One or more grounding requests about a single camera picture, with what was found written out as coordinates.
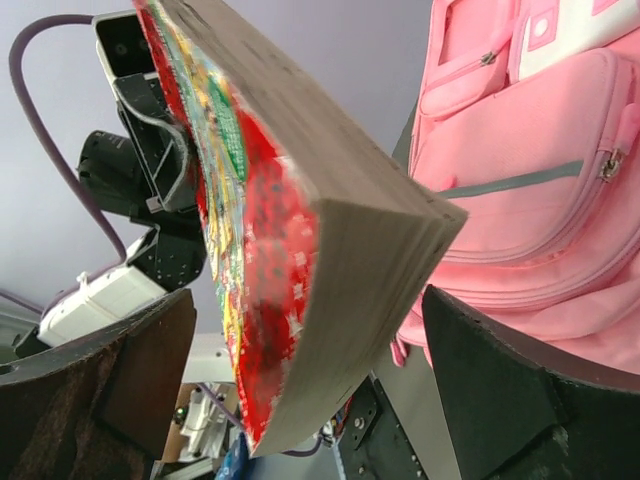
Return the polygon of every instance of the book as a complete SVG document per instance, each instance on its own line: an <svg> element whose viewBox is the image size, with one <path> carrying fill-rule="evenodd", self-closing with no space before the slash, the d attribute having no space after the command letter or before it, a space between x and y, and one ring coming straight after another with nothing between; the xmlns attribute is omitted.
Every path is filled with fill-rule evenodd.
<svg viewBox="0 0 640 480"><path fill-rule="evenodd" d="M354 393L466 214L411 180L223 1L137 2L197 147L249 447L282 452Z"/></svg>

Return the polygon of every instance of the cable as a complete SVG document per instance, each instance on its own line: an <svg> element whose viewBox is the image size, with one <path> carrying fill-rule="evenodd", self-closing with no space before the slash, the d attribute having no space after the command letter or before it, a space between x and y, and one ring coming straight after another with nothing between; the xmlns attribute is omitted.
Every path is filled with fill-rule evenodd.
<svg viewBox="0 0 640 480"><path fill-rule="evenodd" d="M236 427L238 427L240 431L242 432L245 431L244 425L242 424L240 419L238 419L238 417L236 417L233 413L229 411L227 407L224 406L224 403L220 399L218 399L218 396L215 394L215 392L213 392L213 390L211 390L204 383L198 383L198 387L200 387L200 389L205 393L205 395L207 395L211 399L211 401L215 404L215 406L218 407L222 411L222 413L225 414L225 416L229 419L231 423L233 423ZM311 457L315 455L318 452L318 450L320 450L321 445L322 445L322 436L318 435L316 438L315 445L310 450L302 450L302 451L287 450L286 452L282 452L282 454L287 455L289 457L296 457L296 458Z"/></svg>
<svg viewBox="0 0 640 480"><path fill-rule="evenodd" d="M100 229L104 232L105 236L109 239L118 254L117 262L114 262L100 269L98 272L92 273L91 275L89 275L88 281L95 280L103 273L125 262L127 259L127 250L114 228L111 226L107 218L100 210L100 207L98 207L93 198L91 198L91 196L84 190L75 174L73 173L73 170L71 170L71 167L69 167L67 162L65 162L62 154L60 153L60 150L56 146L47 128L42 122L42 119L38 114L38 110L36 109L33 100L31 99L31 95L29 95L29 90L27 89L27 85L24 80L24 73L22 71L22 60L27 45L29 45L29 42L31 42L31 40L33 40L33 38L36 37L39 33L63 25L91 25L92 20L93 16L91 15L53 15L50 17L41 18L40 20L36 20L35 22L25 27L18 34L16 39L13 41L13 45L11 45L11 50L9 52L9 73L11 75L11 83L13 84L13 89L16 93L16 96L18 97L18 100L20 101L20 105L22 106L22 109L27 116L27 120L29 120L29 123L31 124L31 128L33 128L36 137L42 144L45 152L47 152L47 154L49 155L49 158L51 158L51 161L55 165L60 175L62 175L64 181L67 183L67 185L69 185L69 188L71 188L76 197L78 197L78 200L80 200L89 215L91 215ZM76 292L78 288L79 285L76 284L75 286L59 293L41 312L37 313L41 313L41 315L44 317L44 315L46 315L52 307L54 307L57 303L59 303L70 294ZM16 298L15 295L10 294L9 296L11 297L9 298L9 300L17 303L14 300Z"/></svg>
<svg viewBox="0 0 640 480"><path fill-rule="evenodd" d="M36 305L35 303L30 302L29 300L25 300L18 295L8 292L3 288L0 288L0 297L5 300L9 300L11 303L18 305L19 307L24 308L30 312L33 312L37 315L42 315L42 311L44 310L40 305Z"/></svg>

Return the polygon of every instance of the black metal bracket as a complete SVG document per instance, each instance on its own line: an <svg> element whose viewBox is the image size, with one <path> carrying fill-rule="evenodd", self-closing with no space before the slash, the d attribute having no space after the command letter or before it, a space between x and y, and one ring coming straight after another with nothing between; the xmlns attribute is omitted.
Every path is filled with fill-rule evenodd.
<svg viewBox="0 0 640 480"><path fill-rule="evenodd" d="M379 380L353 395L338 449L347 480L427 479Z"/></svg>
<svg viewBox="0 0 640 480"><path fill-rule="evenodd" d="M118 113L128 130L142 171L151 187L152 212L180 212L195 205L189 181L194 148L184 128L168 112L156 80L143 74L114 81Z"/></svg>
<svg viewBox="0 0 640 480"><path fill-rule="evenodd" d="M165 290L172 292L193 282L204 268L207 251L199 229L147 232L128 261Z"/></svg>
<svg viewBox="0 0 640 480"><path fill-rule="evenodd" d="M38 332L38 326L36 325L13 346L13 352L18 358L27 358L36 353L49 350L49 345L44 344L38 339Z"/></svg>

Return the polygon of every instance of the blue object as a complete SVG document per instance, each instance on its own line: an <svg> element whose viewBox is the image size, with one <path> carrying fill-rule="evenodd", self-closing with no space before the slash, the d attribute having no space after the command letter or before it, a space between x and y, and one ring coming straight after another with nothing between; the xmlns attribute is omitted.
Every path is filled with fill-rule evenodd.
<svg viewBox="0 0 640 480"><path fill-rule="evenodd" d="M215 480L248 480L254 466L255 459L249 458L247 439L241 433L224 457Z"/></svg>

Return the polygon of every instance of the zipper pull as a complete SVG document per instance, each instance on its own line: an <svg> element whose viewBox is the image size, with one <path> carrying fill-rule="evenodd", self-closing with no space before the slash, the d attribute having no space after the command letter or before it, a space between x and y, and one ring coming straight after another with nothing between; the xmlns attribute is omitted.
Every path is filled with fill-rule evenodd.
<svg viewBox="0 0 640 480"><path fill-rule="evenodd" d="M608 182L618 174L622 162L631 153L638 134L640 134L640 103L630 103L622 110L613 150L602 166L600 178Z"/></svg>
<svg viewBox="0 0 640 480"><path fill-rule="evenodd" d="M500 31L500 33L493 39L493 41L491 42L491 50L489 50L489 53L485 53L480 58L480 64L483 67L491 65L496 61L498 54L504 49L504 47L513 37L513 29L515 28L515 23L515 19L510 20L509 23L507 23L505 27Z"/></svg>
<svg viewBox="0 0 640 480"><path fill-rule="evenodd" d="M391 341L391 357L393 359L393 363L397 367L404 367L405 361L409 356L409 351L407 350L407 346L404 344L402 340L400 340L397 335Z"/></svg>

